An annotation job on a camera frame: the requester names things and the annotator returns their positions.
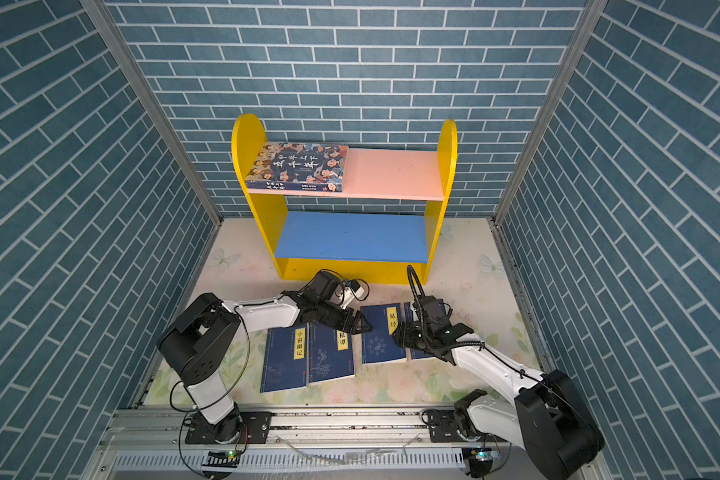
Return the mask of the blue book yellow label Yijing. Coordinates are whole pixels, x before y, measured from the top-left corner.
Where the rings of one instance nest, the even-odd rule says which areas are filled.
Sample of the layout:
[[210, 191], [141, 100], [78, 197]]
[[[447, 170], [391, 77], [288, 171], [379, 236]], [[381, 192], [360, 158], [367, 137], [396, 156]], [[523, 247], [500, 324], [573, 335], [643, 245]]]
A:
[[371, 331], [362, 334], [362, 363], [375, 365], [400, 363], [407, 359], [406, 350], [399, 347], [393, 333], [400, 323], [400, 305], [369, 305], [362, 309]]

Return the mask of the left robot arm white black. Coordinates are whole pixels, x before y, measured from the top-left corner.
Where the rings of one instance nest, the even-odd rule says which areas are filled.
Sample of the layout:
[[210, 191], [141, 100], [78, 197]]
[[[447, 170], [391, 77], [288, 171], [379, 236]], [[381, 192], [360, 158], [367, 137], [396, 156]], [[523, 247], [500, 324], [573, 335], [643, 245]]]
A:
[[221, 375], [237, 331], [243, 330], [246, 355], [254, 331], [317, 323], [347, 335], [367, 333], [372, 330], [370, 323], [350, 304], [366, 300], [369, 293], [366, 281], [322, 269], [302, 288], [284, 290], [270, 299], [225, 302], [213, 293], [199, 295], [156, 341], [193, 402], [188, 409], [175, 410], [208, 426], [215, 443], [239, 440], [244, 423], [232, 397], [234, 387], [227, 386]]

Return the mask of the colourful illustrated thick book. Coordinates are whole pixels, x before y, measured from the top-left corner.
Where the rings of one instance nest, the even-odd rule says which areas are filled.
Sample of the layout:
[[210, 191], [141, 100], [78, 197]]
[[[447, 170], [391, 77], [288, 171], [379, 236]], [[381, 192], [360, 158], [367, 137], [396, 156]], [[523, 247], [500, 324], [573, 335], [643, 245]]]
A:
[[340, 144], [266, 142], [245, 185], [278, 192], [341, 192], [349, 150]]

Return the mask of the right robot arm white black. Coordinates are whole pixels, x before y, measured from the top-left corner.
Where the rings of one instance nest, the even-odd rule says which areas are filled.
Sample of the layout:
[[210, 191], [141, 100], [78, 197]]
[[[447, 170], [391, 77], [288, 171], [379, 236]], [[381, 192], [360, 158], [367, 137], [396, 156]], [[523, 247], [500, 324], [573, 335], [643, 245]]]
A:
[[532, 369], [497, 351], [472, 328], [452, 323], [450, 307], [424, 292], [411, 265], [407, 279], [413, 320], [398, 325], [395, 343], [475, 375], [503, 399], [476, 389], [456, 402], [461, 436], [496, 434], [517, 444], [547, 479], [568, 479], [597, 457], [604, 435], [569, 376]]

